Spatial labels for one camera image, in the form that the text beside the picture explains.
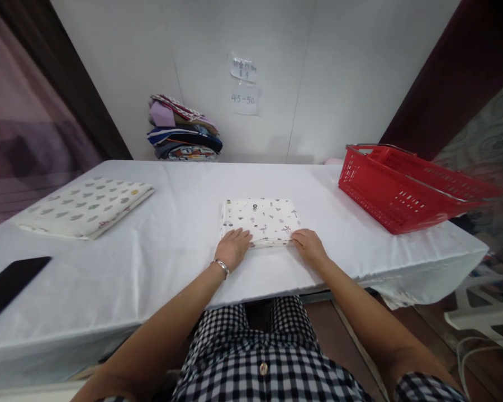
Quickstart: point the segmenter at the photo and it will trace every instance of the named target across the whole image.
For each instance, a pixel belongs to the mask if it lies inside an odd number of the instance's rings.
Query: red plastic basket
[[[394,235],[428,228],[503,195],[499,187],[387,144],[347,145],[339,188]]]

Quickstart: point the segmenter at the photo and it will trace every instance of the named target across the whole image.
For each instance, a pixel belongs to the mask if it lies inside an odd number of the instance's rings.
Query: basket handle
[[[410,151],[406,151],[402,148],[399,148],[398,146],[395,146],[395,145],[391,145],[391,144],[382,144],[382,143],[358,143],[358,144],[348,144],[347,145],[347,148],[348,149],[351,149],[352,151],[355,151],[357,153],[359,153],[360,155],[365,155],[364,153],[358,151],[358,149],[365,149],[366,147],[369,147],[369,146],[387,146],[387,147],[390,147],[390,148],[395,148],[399,151],[402,151],[402,152],[405,152],[407,154],[410,154],[410,155],[414,155],[416,156],[417,154],[414,154]],[[408,176],[408,175],[405,175],[405,177],[419,183],[419,184],[422,184],[423,186],[431,189],[431,190],[434,190],[440,194],[443,194],[443,195],[446,195],[447,197],[451,198],[451,199],[454,199],[456,201],[459,201],[459,202],[463,202],[463,203],[466,203],[466,202],[477,202],[477,201],[482,201],[482,202],[485,202],[485,203],[489,203],[489,202],[493,202],[493,201],[497,201],[497,200],[500,200],[500,199],[503,199],[503,197],[496,197],[496,198],[474,198],[474,199],[469,199],[469,200],[465,200],[465,199],[462,199],[462,198],[458,198],[458,197],[455,197],[453,195],[450,195],[446,192],[443,192],[441,190],[438,190],[437,188],[435,187],[432,187],[431,185],[428,185],[427,183],[423,183],[422,181],[419,181],[417,179],[414,179],[412,176]]]
[[[499,200],[502,200],[503,199],[503,196],[501,197],[493,197],[493,198],[472,198],[472,199],[469,199],[469,200],[465,200],[465,199],[462,199],[462,198],[457,198],[455,197],[454,195],[450,195],[446,192],[443,192],[441,190],[438,190],[436,187],[432,187],[431,185],[427,184],[427,183],[423,183],[422,181],[419,181],[417,179],[414,179],[412,176],[408,176],[408,175],[405,175],[405,177],[419,183],[419,184],[422,184],[423,186],[425,187],[428,187],[429,189],[432,189],[440,194],[443,194],[443,195],[446,195],[447,197],[449,198],[452,198],[456,201],[460,201],[460,202],[484,202],[484,203],[491,203],[491,202],[494,202],[494,201],[499,201]]]
[[[361,154],[361,155],[365,155],[364,153],[362,152],[359,152],[358,149],[359,148],[363,148],[365,149],[365,147],[368,147],[368,146],[387,146],[387,147],[390,147],[390,148],[395,148],[399,151],[402,151],[402,152],[405,152],[407,154],[410,154],[410,155],[414,155],[416,156],[417,154],[413,153],[413,152],[410,152],[410,151],[406,151],[405,149],[402,149],[402,148],[399,148],[398,146],[396,145],[391,145],[391,144],[382,144],[382,143],[359,143],[359,144],[348,144],[347,145],[347,148],[350,148],[351,150],[353,151],[356,151],[357,153]]]

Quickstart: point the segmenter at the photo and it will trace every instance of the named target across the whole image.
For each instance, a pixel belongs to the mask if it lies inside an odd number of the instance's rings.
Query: black and white checkered clothing
[[[320,350],[297,296],[277,298],[268,331],[250,329],[243,305],[205,312],[172,401],[373,401],[361,384]],[[465,401],[436,377],[408,373],[395,400]]]

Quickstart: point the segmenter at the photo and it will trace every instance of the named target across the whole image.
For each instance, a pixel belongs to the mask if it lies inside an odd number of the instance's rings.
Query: white tablecloth
[[[15,260],[53,258],[0,315],[0,362],[8,360],[11,366],[24,359],[35,367],[33,356],[39,353],[47,356],[43,360],[49,364],[59,365],[67,360],[66,350],[81,350],[94,339],[104,339],[99,353],[108,346],[106,336],[129,333],[147,320],[212,260],[221,203],[227,198],[291,199],[303,227],[319,234],[329,256],[351,277],[418,303],[432,303],[449,294],[485,254],[486,245],[449,222],[420,232],[389,234],[338,188],[341,169],[142,161],[100,164],[73,183],[104,176],[145,181],[156,191],[95,241],[47,237],[11,222],[0,225],[0,272]],[[295,248],[250,250],[210,306],[323,288]],[[57,351],[61,351],[59,361],[53,354]],[[69,363],[68,370],[82,364],[82,359],[76,366]],[[30,377],[23,370],[19,369],[15,381]]]

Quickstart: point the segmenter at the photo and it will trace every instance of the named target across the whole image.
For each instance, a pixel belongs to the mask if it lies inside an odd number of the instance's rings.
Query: silver bracelet
[[[213,262],[217,262],[218,264],[220,264],[220,266],[222,267],[222,269],[224,270],[225,272],[225,278],[224,280],[226,280],[228,277],[229,277],[229,268],[227,268],[227,265],[225,265],[222,261],[220,261],[219,259],[215,259]]]

